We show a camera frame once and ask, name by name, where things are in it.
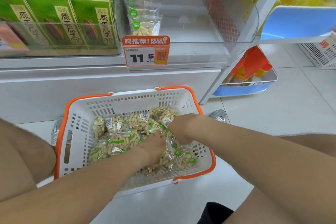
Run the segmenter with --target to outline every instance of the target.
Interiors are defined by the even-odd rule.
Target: person
[[[196,140],[213,149],[255,186],[235,212],[209,203],[199,213],[199,223],[336,223],[335,135],[281,138],[196,114],[176,117],[168,129],[181,144]],[[157,131],[124,154],[83,167],[37,189],[36,184],[54,168],[53,149],[37,136],[3,120],[0,131],[2,224],[90,223],[123,183],[140,168],[156,162],[166,146],[165,138]]]

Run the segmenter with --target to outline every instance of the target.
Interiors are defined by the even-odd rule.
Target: hand
[[[180,144],[190,144],[194,137],[192,131],[195,126],[195,120],[199,117],[194,113],[176,116],[172,122],[168,125],[168,129],[176,136],[176,139]]]
[[[134,149],[140,148],[144,152],[148,166],[158,161],[159,156],[166,150],[166,145],[166,137],[161,136],[161,131],[157,130]]]

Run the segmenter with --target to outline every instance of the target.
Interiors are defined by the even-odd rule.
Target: basket handle slot
[[[73,136],[72,130],[69,129],[68,134],[66,135],[66,143],[65,143],[65,152],[64,152],[65,164],[69,164],[72,136]]]

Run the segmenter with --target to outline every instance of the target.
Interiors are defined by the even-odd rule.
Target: person's left arm
[[[26,194],[0,203],[0,223],[90,223],[142,167],[166,147],[161,132],[123,154],[83,167]]]

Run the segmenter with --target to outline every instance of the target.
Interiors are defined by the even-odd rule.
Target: blue and white bin
[[[278,79],[277,74],[273,69],[264,74],[261,78],[254,78],[252,82],[239,83],[222,83],[213,93],[216,97],[232,97],[255,94],[265,91]]]

